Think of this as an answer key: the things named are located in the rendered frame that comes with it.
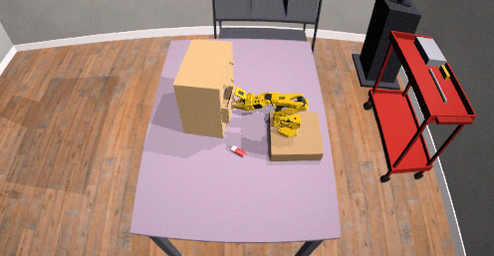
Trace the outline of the red and white eraser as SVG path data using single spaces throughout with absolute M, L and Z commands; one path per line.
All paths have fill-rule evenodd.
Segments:
M 242 157 L 244 157 L 244 155 L 246 154 L 246 152 L 245 152 L 245 151 L 243 151 L 242 149 L 240 149 L 240 148 L 238 148 L 238 147 L 236 147 L 236 146 L 234 146 L 234 145 L 233 145 L 233 147 L 231 148 L 231 151 L 233 151 L 233 152 L 237 153 L 238 155 L 240 155 L 240 156 L 242 156 Z

